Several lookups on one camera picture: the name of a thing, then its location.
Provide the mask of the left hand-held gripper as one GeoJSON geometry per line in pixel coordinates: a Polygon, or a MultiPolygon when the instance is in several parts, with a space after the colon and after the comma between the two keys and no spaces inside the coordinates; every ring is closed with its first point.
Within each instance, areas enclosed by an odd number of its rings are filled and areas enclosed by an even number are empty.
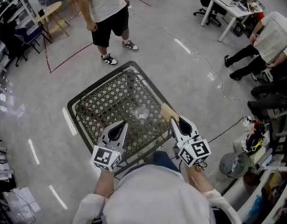
{"type": "Polygon", "coordinates": [[[91,161],[97,168],[114,171],[122,161],[123,144],[128,126],[125,120],[121,120],[104,129],[103,138],[108,138],[111,142],[100,139],[97,145],[94,146],[91,161]]]}

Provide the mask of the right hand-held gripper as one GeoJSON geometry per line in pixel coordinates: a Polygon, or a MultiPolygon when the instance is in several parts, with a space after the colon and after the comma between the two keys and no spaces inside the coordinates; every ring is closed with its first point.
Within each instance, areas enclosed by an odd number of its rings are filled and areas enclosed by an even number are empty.
{"type": "Polygon", "coordinates": [[[188,167],[196,166],[204,162],[211,154],[209,144],[198,134],[193,122],[180,115],[178,120],[170,118],[173,137],[177,140],[177,156],[188,167]]]}

